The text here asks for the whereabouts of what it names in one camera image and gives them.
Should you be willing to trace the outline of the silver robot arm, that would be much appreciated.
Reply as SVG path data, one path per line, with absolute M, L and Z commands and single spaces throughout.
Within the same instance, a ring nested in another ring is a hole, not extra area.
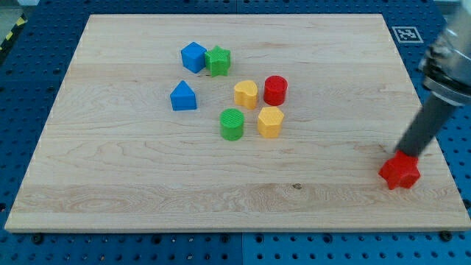
M 455 106 L 470 103 L 470 0 L 461 1 L 428 47 L 420 69 L 422 84 L 435 96 Z

